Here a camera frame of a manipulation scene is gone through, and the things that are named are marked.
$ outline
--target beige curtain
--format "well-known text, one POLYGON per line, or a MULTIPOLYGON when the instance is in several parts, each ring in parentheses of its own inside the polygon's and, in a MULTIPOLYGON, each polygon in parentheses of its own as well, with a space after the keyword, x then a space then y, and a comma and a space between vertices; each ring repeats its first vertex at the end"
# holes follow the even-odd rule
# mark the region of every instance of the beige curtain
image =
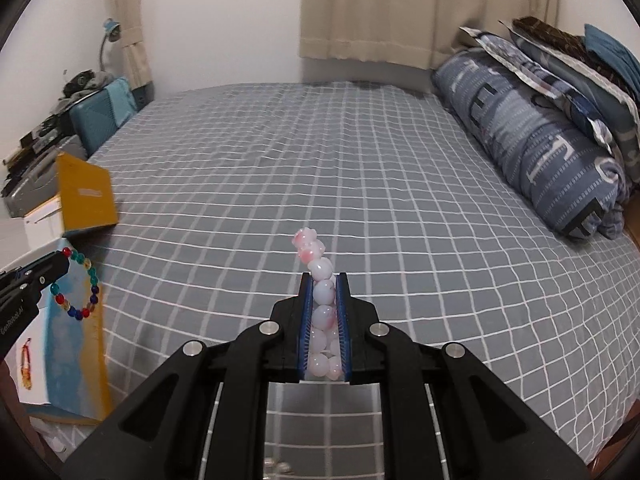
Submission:
POLYGON ((436 68, 464 48, 461 25, 504 36, 498 20, 557 13, 558 0, 302 0, 300 56, 436 68))
POLYGON ((120 22, 119 40, 124 58, 124 72, 132 89, 151 82, 151 70, 146 60, 145 42, 140 20, 141 0, 109 0, 112 18, 120 22))

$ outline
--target gray checkered bedsheet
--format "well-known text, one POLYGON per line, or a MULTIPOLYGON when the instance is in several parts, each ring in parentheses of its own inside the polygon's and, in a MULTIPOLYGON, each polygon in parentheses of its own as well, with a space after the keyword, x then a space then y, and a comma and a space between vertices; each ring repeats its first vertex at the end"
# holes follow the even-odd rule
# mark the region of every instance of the gray checkered bedsheet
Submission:
MULTIPOLYGON (((438 99, 391 86, 236 85, 159 100, 92 162, 113 231, 104 281, 120 400, 184 341, 228 341, 297 292, 309 225, 355 295, 430 345, 463 342, 586 461, 640 380, 640 258, 549 232, 438 99)), ((266 455, 293 478, 380 478, 377 388, 275 385, 266 455)), ((61 428, 73 446, 87 428, 61 428)))

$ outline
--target pillow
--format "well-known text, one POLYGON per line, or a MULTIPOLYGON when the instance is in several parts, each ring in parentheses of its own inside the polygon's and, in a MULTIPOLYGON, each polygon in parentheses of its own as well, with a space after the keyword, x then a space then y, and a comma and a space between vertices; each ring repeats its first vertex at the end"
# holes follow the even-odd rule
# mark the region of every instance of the pillow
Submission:
POLYGON ((474 38, 489 56, 508 68, 523 83, 552 101, 567 119, 607 150, 620 166, 624 166, 620 148, 607 128, 604 118, 584 95, 525 56, 510 41, 476 28, 460 28, 474 38))
POLYGON ((547 98, 482 49, 450 58, 433 78, 446 104, 551 229, 573 238, 622 232, 624 171, 547 98))
POLYGON ((503 23, 516 46, 532 60, 578 89, 591 101, 616 140, 628 177, 640 182, 640 133, 638 108, 634 100, 583 62, 534 40, 525 32, 503 23))

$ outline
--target teal cloth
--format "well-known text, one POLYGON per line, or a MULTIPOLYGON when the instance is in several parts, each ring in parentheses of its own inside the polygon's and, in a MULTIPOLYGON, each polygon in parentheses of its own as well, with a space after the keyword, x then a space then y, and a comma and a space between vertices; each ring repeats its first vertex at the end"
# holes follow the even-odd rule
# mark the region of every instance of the teal cloth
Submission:
POLYGON ((618 72, 640 100, 640 63, 631 51, 606 32, 584 25, 584 47, 618 72))
POLYGON ((121 127, 138 111, 136 100, 133 98, 133 94, 129 88, 129 81, 127 81, 126 77, 119 77, 114 82, 108 84, 105 90, 109 93, 116 126, 121 127))

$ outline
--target rolled blanket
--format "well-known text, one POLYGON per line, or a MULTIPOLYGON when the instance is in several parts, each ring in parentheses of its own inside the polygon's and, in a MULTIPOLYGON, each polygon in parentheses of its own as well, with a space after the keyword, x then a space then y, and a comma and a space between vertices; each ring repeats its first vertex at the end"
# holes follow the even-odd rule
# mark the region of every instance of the rolled blanket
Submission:
POLYGON ((433 79, 510 186, 551 229, 571 238, 622 232, 624 171, 546 97, 481 49, 450 58, 433 79))

